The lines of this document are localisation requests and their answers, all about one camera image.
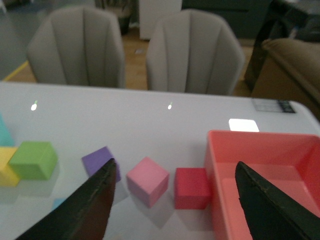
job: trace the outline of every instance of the pink cube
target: pink cube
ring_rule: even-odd
[[[126,175],[129,191],[151,208],[168,189],[169,172],[149,157]]]
[[[205,209],[211,190],[204,168],[177,168],[174,178],[175,209]]]

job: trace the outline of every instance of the brown sofa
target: brown sofa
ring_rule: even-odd
[[[320,43],[280,38],[262,47],[267,57],[251,96],[302,103],[320,121]]]

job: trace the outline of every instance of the red cube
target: red cube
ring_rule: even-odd
[[[205,209],[211,190],[204,168],[177,168],[174,179],[175,209]]]

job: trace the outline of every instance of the cube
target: cube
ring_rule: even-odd
[[[17,147],[0,147],[0,186],[15,187],[20,182],[20,177],[8,164],[17,149]]]
[[[9,165],[21,179],[48,180],[58,157],[48,141],[24,141]]]
[[[91,177],[110,159],[114,159],[114,156],[108,147],[104,146],[103,148],[100,148],[99,150],[82,157],[82,162],[86,172],[88,173],[89,177]],[[116,182],[119,182],[121,180],[120,167],[117,161],[114,161],[116,163]]]
[[[204,168],[177,168],[174,178],[175,209],[205,209],[211,190]]]
[[[0,114],[0,146],[13,147],[14,145],[15,141]]]
[[[235,179],[239,161],[320,217],[319,156],[317,135],[210,131],[204,167],[212,190],[214,239],[252,239]]]
[[[169,172],[149,157],[126,175],[129,191],[151,208],[168,189]]]
[[[56,209],[57,207],[59,207],[65,200],[66,200],[66,198],[56,198],[56,199],[54,199],[51,210],[55,210],[55,209]]]

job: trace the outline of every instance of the wooden floor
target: wooden floor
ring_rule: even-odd
[[[125,80],[126,88],[135,90],[147,89],[147,74],[146,74],[146,52],[148,48],[148,41],[139,39],[139,29],[130,28],[129,32],[122,36],[123,46],[125,51]],[[245,84],[244,74],[247,69],[253,48],[251,46],[243,46],[246,61],[243,67],[242,74],[239,78],[238,84],[234,89],[234,96],[249,97],[250,91]],[[36,79],[26,62],[18,68],[11,75],[6,77],[10,82],[28,82],[36,83]]]

